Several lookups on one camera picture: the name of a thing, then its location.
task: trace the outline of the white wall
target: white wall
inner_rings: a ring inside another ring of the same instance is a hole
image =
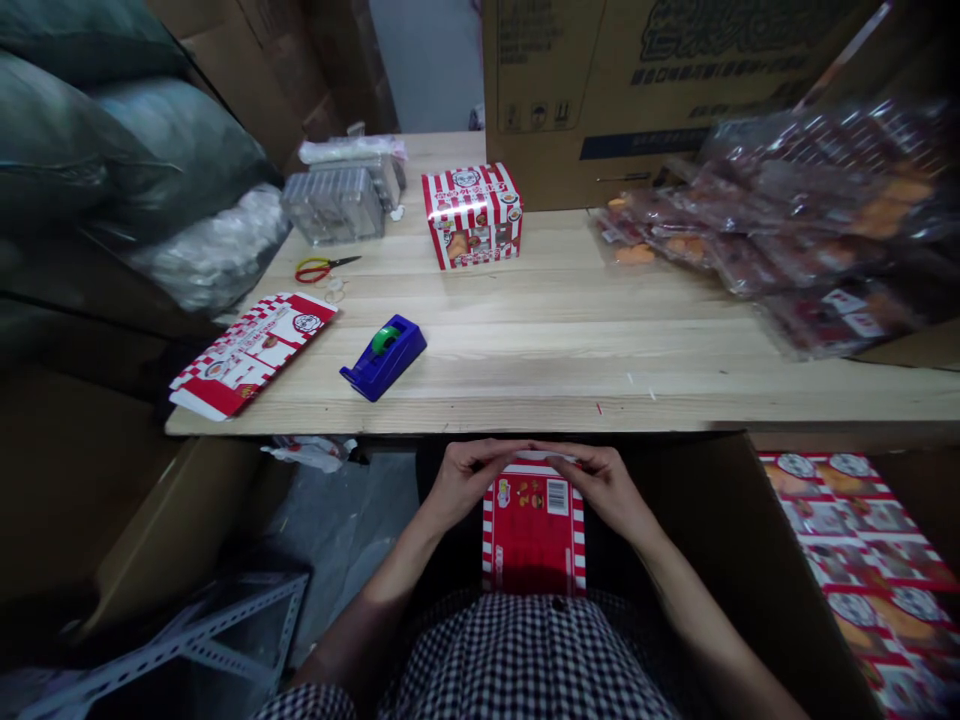
[[[370,0],[370,10],[401,130],[466,130],[470,110],[483,102],[473,1]]]

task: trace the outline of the barcode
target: barcode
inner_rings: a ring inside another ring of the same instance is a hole
[[[547,480],[547,512],[550,515],[569,515],[566,480]]]

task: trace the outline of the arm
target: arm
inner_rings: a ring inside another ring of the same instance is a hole
[[[383,565],[320,638],[293,678],[344,688],[355,701],[378,676],[413,589],[444,533],[476,506],[528,441],[451,443],[430,495],[400,535]],[[477,462],[488,464],[474,473]]]
[[[534,447],[580,459],[583,470],[559,457],[548,462],[633,547],[653,579],[667,618],[689,648],[714,698],[731,717],[807,718],[664,533],[616,450],[541,442]]]

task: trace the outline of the scissor blade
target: scissor blade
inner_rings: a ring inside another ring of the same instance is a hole
[[[340,267],[341,265],[346,265],[348,262],[353,262],[354,260],[359,260],[362,255],[354,255],[353,257],[343,258],[342,260],[334,260],[330,263],[330,267]]]

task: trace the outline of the black and white checkered fabric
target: black and white checkered fabric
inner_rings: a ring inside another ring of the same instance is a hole
[[[377,717],[714,717],[677,638],[659,623],[646,625],[625,602],[600,593],[457,593],[410,629],[415,639]],[[255,716],[293,718],[353,720],[356,711],[342,689],[304,685]]]

